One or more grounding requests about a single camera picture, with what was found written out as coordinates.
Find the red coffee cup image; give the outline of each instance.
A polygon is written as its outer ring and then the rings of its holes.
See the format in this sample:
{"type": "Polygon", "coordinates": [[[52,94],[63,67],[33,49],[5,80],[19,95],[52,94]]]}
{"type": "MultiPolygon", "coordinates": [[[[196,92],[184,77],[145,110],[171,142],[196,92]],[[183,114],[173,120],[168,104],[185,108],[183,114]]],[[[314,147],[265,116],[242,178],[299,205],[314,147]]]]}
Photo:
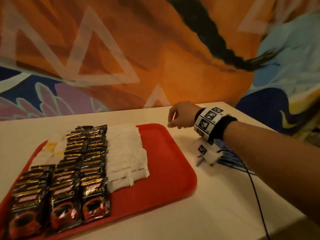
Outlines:
{"type": "Polygon", "coordinates": [[[75,210],[72,202],[64,202],[55,207],[50,216],[51,226],[54,229],[61,227],[65,223],[76,219],[78,212],[75,210]]]}
{"type": "Polygon", "coordinates": [[[85,221],[103,217],[106,214],[106,206],[102,197],[88,200],[82,207],[85,221]]]}
{"type": "Polygon", "coordinates": [[[23,238],[37,232],[40,224],[34,211],[25,211],[15,216],[9,223],[10,239],[23,238]]]}

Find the forearm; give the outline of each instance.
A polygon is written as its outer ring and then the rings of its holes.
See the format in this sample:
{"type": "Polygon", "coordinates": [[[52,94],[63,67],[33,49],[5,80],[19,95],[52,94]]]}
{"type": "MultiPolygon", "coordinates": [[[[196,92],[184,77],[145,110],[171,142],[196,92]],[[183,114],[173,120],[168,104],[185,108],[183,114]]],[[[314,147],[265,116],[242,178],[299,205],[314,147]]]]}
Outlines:
{"type": "Polygon", "coordinates": [[[320,148],[238,121],[223,139],[267,185],[320,224],[320,148]]]}

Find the light blue painted area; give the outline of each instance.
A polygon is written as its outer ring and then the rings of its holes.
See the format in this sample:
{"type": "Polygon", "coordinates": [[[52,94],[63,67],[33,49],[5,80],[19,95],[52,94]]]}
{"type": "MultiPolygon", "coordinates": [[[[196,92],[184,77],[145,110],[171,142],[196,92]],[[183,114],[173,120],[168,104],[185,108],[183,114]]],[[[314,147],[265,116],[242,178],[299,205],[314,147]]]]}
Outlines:
{"type": "Polygon", "coordinates": [[[256,71],[246,95],[264,88],[280,88],[288,97],[320,84],[320,16],[307,13],[275,28],[260,44],[281,52],[256,71]]]}

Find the wristband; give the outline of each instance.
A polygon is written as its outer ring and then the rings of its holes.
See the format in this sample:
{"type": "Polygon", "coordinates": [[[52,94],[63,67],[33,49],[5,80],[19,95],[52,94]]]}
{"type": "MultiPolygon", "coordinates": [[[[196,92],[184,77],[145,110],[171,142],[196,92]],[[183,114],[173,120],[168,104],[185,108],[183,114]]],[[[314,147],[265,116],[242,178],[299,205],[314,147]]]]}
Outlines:
{"type": "Polygon", "coordinates": [[[237,119],[218,107],[200,109],[196,114],[194,130],[212,145],[214,139],[223,139],[223,132],[232,121],[237,119]]]}

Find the black wristband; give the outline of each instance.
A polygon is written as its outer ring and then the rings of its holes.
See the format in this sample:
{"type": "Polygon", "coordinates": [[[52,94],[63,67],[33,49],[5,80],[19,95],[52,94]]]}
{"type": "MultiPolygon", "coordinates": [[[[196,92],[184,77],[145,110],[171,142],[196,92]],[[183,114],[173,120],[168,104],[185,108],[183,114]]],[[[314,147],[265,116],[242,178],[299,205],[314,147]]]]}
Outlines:
{"type": "Polygon", "coordinates": [[[227,126],[233,122],[238,121],[235,117],[232,117],[230,115],[226,115],[222,117],[218,123],[214,126],[212,129],[208,141],[213,141],[213,139],[220,139],[223,140],[223,133],[224,130],[227,128],[227,126]]]}
{"type": "Polygon", "coordinates": [[[202,111],[204,111],[206,108],[201,108],[195,115],[194,117],[194,121],[196,122],[197,121],[197,118],[199,117],[199,115],[202,113],[202,111]]]}

